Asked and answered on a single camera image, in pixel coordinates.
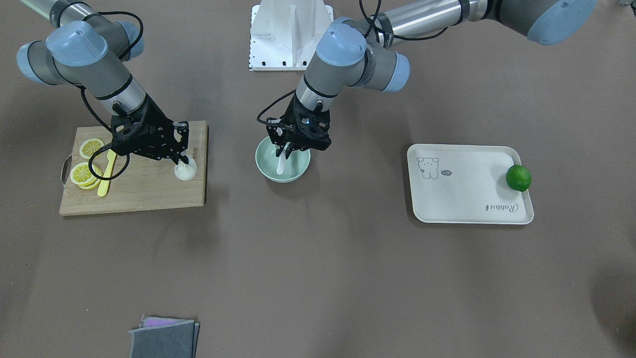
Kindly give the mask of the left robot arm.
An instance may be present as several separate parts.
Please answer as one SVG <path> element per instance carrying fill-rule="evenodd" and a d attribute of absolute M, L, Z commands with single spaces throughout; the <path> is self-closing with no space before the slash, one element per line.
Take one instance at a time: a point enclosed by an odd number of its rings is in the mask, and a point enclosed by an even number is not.
<path fill-rule="evenodd" d="M 450 27 L 484 19 L 499 22 L 541 45 L 572 36 L 592 14 L 594 0 L 418 0 L 363 20 L 335 19 L 316 46 L 285 113 L 262 120 L 275 156 L 324 151 L 332 102 L 345 87 L 399 91 L 410 75 L 408 59 L 395 44 L 440 36 Z"/>

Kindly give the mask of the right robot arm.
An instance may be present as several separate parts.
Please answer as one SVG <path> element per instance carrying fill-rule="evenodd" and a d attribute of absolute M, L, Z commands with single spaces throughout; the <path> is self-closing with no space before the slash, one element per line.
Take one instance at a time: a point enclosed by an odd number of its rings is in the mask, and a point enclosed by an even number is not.
<path fill-rule="evenodd" d="M 50 86 L 70 84 L 88 91 L 111 113 L 109 149 L 188 165 L 188 122 L 166 117 L 125 66 L 143 52 L 143 32 L 129 22 L 111 22 L 80 0 L 26 0 L 54 32 L 23 45 L 19 69 Z"/>

